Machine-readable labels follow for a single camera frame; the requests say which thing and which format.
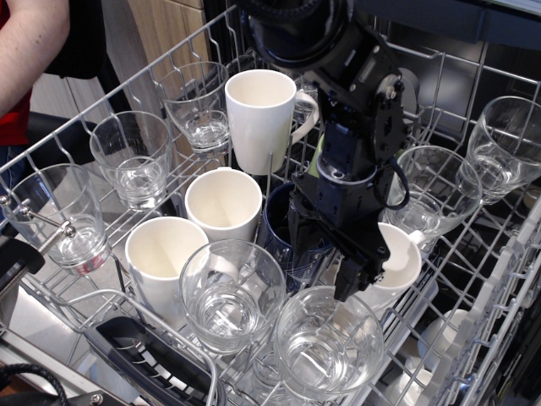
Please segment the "person forearm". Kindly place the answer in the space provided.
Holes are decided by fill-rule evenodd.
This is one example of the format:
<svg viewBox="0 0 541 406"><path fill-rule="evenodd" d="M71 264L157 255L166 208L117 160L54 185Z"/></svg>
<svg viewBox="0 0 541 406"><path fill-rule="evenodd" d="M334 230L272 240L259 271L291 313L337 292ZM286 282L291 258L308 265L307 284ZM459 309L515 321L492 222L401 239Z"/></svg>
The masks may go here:
<svg viewBox="0 0 541 406"><path fill-rule="evenodd" d="M31 89L61 51L70 30L67 1L7 1L1 28L1 114Z"/></svg>

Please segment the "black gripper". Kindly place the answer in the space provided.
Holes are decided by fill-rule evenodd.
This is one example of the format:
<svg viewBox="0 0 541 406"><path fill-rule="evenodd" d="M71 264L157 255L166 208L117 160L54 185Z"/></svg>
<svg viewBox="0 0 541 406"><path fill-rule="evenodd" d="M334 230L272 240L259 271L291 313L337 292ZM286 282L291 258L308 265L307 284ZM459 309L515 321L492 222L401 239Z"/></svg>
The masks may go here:
<svg viewBox="0 0 541 406"><path fill-rule="evenodd" d="M367 178L346 180L306 172L292 175L294 191L288 209L290 245L295 254L341 248L349 241L347 229L379 221L389 192L391 166L374 167ZM334 299L346 301L369 285L369 262L343 257L335 279Z"/></svg>

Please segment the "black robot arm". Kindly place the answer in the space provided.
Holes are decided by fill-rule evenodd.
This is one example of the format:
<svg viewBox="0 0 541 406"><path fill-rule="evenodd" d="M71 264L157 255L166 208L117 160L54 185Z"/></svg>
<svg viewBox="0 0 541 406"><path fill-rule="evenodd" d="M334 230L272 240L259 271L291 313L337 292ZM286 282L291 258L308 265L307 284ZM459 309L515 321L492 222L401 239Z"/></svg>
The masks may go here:
<svg viewBox="0 0 541 406"><path fill-rule="evenodd" d="M288 211L292 247L326 239L341 254L335 279L344 301L380 279L391 252L379 228L396 161L409 132L393 51L353 1L241 1L243 23L270 65L318 90L324 144L317 173L294 173Z"/></svg>

